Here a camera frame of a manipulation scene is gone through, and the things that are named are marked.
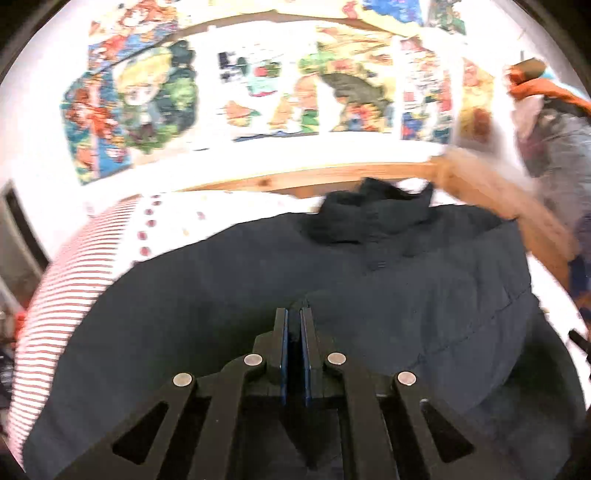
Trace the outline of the yellow bear chick drawing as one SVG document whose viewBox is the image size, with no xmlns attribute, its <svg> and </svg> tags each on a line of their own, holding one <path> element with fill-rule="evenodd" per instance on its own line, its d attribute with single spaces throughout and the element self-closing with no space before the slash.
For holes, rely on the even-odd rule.
<svg viewBox="0 0 591 480">
<path fill-rule="evenodd" d="M 493 132 L 495 78 L 471 60 L 463 59 L 461 107 L 457 143 L 460 147 L 484 149 Z"/>
</svg>

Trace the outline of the swimming girl drawing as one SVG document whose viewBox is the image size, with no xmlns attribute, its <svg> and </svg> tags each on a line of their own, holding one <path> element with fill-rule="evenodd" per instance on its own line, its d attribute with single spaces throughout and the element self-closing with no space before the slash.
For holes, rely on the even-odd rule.
<svg viewBox="0 0 591 480">
<path fill-rule="evenodd" d="M 122 125 L 122 106 L 112 71 L 85 73 L 61 103 L 68 150 L 78 180 L 87 185 L 132 166 Z"/>
</svg>

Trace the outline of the blond boy drawing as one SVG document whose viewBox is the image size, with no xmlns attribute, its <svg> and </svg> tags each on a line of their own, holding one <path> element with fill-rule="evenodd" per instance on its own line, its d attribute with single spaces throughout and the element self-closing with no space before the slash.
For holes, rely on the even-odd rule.
<svg viewBox="0 0 591 480">
<path fill-rule="evenodd" d="M 149 48 L 114 68 L 126 145 L 134 153 L 162 150 L 197 124 L 194 59 L 190 43 L 181 39 Z"/>
</svg>

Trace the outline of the dark hill landscape drawing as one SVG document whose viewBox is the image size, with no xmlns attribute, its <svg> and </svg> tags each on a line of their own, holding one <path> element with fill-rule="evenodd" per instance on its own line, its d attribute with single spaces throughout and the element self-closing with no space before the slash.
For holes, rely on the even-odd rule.
<svg viewBox="0 0 591 480">
<path fill-rule="evenodd" d="M 298 62 L 318 80 L 321 126 L 389 133 L 394 126 L 398 37 L 337 23 L 315 26 L 317 49 Z"/>
</svg>

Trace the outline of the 2024 dragon drawing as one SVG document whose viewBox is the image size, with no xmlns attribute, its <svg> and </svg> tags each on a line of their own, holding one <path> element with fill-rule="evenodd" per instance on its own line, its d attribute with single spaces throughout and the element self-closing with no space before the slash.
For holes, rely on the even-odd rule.
<svg viewBox="0 0 591 480">
<path fill-rule="evenodd" d="M 404 56 L 402 139 L 447 145 L 453 99 L 449 69 L 420 37 L 401 42 Z"/>
</svg>

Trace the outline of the white fish cup drawing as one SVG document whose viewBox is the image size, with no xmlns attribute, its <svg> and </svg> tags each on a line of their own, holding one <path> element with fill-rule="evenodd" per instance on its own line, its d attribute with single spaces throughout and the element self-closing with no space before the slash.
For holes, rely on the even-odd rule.
<svg viewBox="0 0 591 480">
<path fill-rule="evenodd" d="M 314 26 L 256 21 L 211 28 L 202 67 L 212 142 L 317 134 Z"/>
</svg>

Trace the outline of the red hair girl drawing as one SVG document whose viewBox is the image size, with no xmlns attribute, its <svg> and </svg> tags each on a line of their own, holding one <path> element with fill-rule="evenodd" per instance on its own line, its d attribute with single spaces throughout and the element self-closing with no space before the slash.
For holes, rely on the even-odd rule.
<svg viewBox="0 0 591 480">
<path fill-rule="evenodd" d="M 176 1 L 101 1 L 88 37 L 88 70 L 100 72 L 178 30 Z"/>
</svg>

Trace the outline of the blue sea jellyfish drawing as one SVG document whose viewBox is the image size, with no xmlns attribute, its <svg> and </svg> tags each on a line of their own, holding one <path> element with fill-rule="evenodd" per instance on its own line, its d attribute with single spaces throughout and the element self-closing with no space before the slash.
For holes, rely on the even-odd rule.
<svg viewBox="0 0 591 480">
<path fill-rule="evenodd" d="M 346 18 L 361 19 L 375 26 L 390 20 L 423 25 L 421 3 L 416 0 L 346 1 L 342 13 Z"/>
</svg>

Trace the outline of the wooden bed frame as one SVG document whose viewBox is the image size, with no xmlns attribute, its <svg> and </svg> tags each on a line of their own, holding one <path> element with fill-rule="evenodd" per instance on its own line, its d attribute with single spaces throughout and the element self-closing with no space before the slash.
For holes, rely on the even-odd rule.
<svg viewBox="0 0 591 480">
<path fill-rule="evenodd" d="M 517 220 L 528 251 L 565 289 L 570 287 L 569 263 L 578 254 L 573 234 L 533 195 L 461 149 L 433 156 L 425 162 L 342 164 L 209 182 L 189 189 L 274 192 L 311 198 L 328 187 L 351 188 L 363 178 L 424 179 L 467 204 Z"/>
</svg>

